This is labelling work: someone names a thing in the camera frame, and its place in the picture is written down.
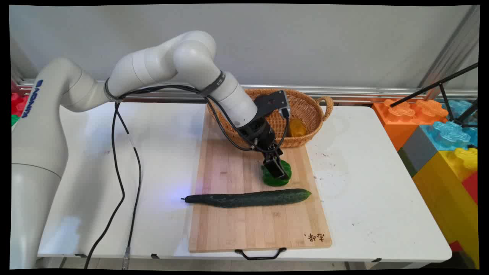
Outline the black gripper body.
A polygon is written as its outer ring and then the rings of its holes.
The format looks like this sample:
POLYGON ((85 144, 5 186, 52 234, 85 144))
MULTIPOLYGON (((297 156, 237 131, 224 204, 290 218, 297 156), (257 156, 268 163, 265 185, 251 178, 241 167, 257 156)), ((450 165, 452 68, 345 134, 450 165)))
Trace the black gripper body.
POLYGON ((238 132, 246 143, 254 146, 255 151, 270 154, 271 149, 279 147, 274 130, 263 117, 238 127, 238 132))

